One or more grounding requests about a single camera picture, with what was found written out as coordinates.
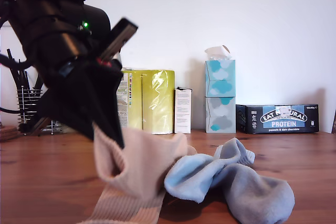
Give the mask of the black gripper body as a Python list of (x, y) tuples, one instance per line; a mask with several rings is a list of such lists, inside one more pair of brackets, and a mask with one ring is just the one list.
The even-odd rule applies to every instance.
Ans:
[(86, 56), (96, 45), (97, 40), (90, 36), (31, 35), (30, 60), (45, 86), (53, 89), (64, 79), (60, 69), (68, 62)]

